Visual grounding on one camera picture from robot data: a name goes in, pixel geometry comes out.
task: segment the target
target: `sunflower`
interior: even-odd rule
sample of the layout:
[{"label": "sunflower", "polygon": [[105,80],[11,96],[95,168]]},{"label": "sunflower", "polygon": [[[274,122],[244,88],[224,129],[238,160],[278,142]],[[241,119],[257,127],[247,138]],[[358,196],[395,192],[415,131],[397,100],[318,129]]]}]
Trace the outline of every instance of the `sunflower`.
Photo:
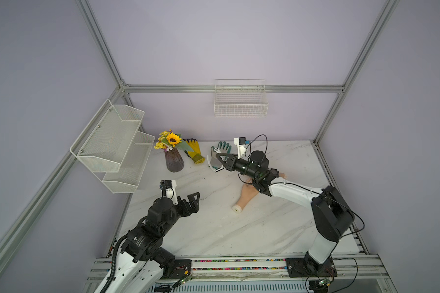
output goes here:
[{"label": "sunflower", "polygon": [[181,138],[172,132],[166,136],[166,139],[172,145],[176,145],[181,142]]}]

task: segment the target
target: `black cable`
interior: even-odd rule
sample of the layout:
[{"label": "black cable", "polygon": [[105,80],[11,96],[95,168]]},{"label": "black cable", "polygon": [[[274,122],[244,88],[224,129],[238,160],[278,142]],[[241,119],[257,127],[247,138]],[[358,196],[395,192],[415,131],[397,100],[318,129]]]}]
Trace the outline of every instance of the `black cable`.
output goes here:
[{"label": "black cable", "polygon": [[[310,291],[308,291],[308,288],[306,287],[306,282],[308,282],[308,279],[309,278],[311,278],[312,276],[308,276],[307,278],[306,278],[306,280],[305,280],[305,289],[306,289],[306,291],[308,292],[308,293],[310,293]],[[317,279],[318,279],[318,282],[320,282],[321,281],[321,278],[319,278],[318,277],[318,275],[316,275],[316,277],[317,277]]]},{"label": "black cable", "polygon": [[109,274],[109,278],[106,281],[106,284],[104,285],[103,289],[99,293],[105,293],[107,288],[109,288],[109,285],[112,282],[112,279],[114,279],[114,275],[116,274],[116,257],[119,250],[119,246],[124,241],[124,239],[127,238],[127,234],[125,234],[123,237],[120,237],[119,240],[117,240],[116,245],[114,246],[114,250],[112,251],[112,261],[111,261],[111,273]]},{"label": "black cable", "polygon": [[243,182],[244,184],[252,185],[252,183],[244,182],[243,179],[241,179],[241,177],[240,177],[240,173],[238,173],[238,178],[239,178],[239,179],[241,180],[241,182]]},{"label": "black cable", "polygon": [[189,276],[191,275],[191,273],[186,270],[188,272],[187,275],[182,276],[176,283],[169,285],[169,284],[163,284],[161,286],[158,286],[155,288],[155,292],[163,292],[163,293],[168,293],[173,291],[175,288],[181,286],[182,284],[186,283],[188,280],[190,280]]},{"label": "black cable", "polygon": [[[265,137],[265,152],[264,152],[264,154],[267,153],[267,146],[268,146],[269,142],[267,141],[267,137],[265,136],[265,134],[261,134],[261,135],[258,135],[258,136],[257,136],[252,142],[250,142],[250,143],[248,144],[248,146],[247,146],[246,149],[244,150],[244,156],[245,156],[245,157],[249,157],[249,156],[251,155],[251,144],[252,144],[255,140],[257,140],[258,137],[260,137],[260,136],[264,136],[264,137]],[[248,148],[250,149],[250,154],[249,154],[249,156],[246,155],[246,152],[247,152]]]},{"label": "black cable", "polygon": [[355,272],[355,277],[354,277],[354,279],[352,280],[352,282],[351,282],[350,284],[348,284],[348,285],[347,285],[346,287],[344,287],[344,288],[341,288],[341,289],[339,289],[339,290],[335,290],[334,292],[331,292],[331,293],[336,293],[336,292],[338,292],[338,291],[340,291],[340,290],[344,290],[344,289],[349,288],[352,284],[354,284],[355,279],[357,278],[357,274],[358,274],[358,264],[357,264],[357,261],[355,260],[355,258],[353,258],[353,257],[345,257],[345,258],[335,258],[334,260],[336,260],[336,261],[340,261],[340,260],[342,260],[342,259],[353,259],[353,260],[355,261],[355,268],[357,269],[357,271]]},{"label": "black cable", "polygon": [[[272,183],[271,185],[274,185],[274,184],[284,184],[284,183],[283,183],[283,182],[276,182],[276,183]],[[307,191],[310,191],[310,192],[316,193],[317,195],[320,195],[320,196],[322,195],[321,193],[318,193],[318,192],[316,192],[316,191],[313,191],[313,190],[310,190],[310,189],[308,189],[308,188],[305,188],[305,187],[303,187],[303,186],[301,186],[301,185],[299,185],[299,184],[295,184],[295,183],[292,183],[292,182],[287,182],[286,184],[295,185],[295,186],[298,186],[299,188],[303,188],[304,190],[307,190]],[[358,214],[356,214],[352,209],[346,207],[346,206],[343,205],[342,203],[337,202],[337,201],[335,201],[334,199],[332,199],[332,198],[330,198],[330,197],[327,197],[327,196],[324,196],[324,197],[326,197],[327,199],[329,199],[329,200],[331,200],[331,201],[333,201],[333,202],[335,202],[335,203],[337,203],[337,204],[340,204],[342,207],[346,208],[346,209],[347,209],[348,211],[350,211],[352,214],[356,215],[357,218],[360,219],[360,221],[362,221],[362,224],[363,224],[362,229],[359,229],[359,230],[354,231],[354,232],[347,233],[347,234],[341,236],[341,238],[344,237],[344,236],[347,236],[347,235],[351,235],[351,234],[354,234],[354,233],[360,232],[360,231],[362,231],[363,229],[365,229],[365,222],[364,222],[364,220],[362,220],[362,218],[361,218]]]}]

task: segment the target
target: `wall-mounted wire basket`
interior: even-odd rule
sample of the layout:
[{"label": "wall-mounted wire basket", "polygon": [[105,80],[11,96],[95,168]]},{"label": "wall-mounted wire basket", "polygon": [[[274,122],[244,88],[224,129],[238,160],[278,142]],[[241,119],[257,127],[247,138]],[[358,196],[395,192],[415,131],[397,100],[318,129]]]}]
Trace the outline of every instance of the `wall-mounted wire basket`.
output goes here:
[{"label": "wall-mounted wire basket", "polygon": [[109,100],[102,108],[107,110],[97,126],[79,145],[82,133],[70,152],[112,193],[132,193],[138,188],[155,137],[139,131],[143,111]]},{"label": "wall-mounted wire basket", "polygon": [[265,80],[215,80],[215,117],[264,118],[268,106]]}]

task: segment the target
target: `marble surface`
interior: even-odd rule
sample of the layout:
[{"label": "marble surface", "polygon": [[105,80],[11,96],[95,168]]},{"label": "marble surface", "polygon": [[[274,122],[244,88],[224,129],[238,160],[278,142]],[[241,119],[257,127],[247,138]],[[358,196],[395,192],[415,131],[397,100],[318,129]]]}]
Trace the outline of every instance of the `marble surface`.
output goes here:
[{"label": "marble surface", "polygon": [[[203,156],[218,142],[201,142]],[[265,142],[253,143],[264,150]],[[329,183],[309,141],[271,141],[267,149],[269,167],[287,174],[288,180],[324,188]],[[311,247],[318,233],[313,215],[306,208],[282,198],[259,194],[241,214],[231,210],[243,183],[237,172],[214,173],[207,162],[194,165],[184,153],[184,169],[171,173],[162,150],[153,149],[139,189],[134,193],[120,235],[135,227],[161,196],[159,182],[175,179],[181,198],[200,192],[200,210],[180,218],[163,239],[165,249],[176,256],[297,255]],[[333,254],[353,254],[359,249],[352,235],[341,239]]]}]

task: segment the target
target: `dark glass vase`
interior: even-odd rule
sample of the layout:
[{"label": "dark glass vase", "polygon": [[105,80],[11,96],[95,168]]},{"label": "dark glass vase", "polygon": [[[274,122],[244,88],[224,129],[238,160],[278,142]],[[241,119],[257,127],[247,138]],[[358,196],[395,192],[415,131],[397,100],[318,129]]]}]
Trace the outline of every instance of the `dark glass vase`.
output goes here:
[{"label": "dark glass vase", "polygon": [[178,149],[165,151],[166,168],[170,172],[179,172],[184,168],[184,161],[178,152]]}]

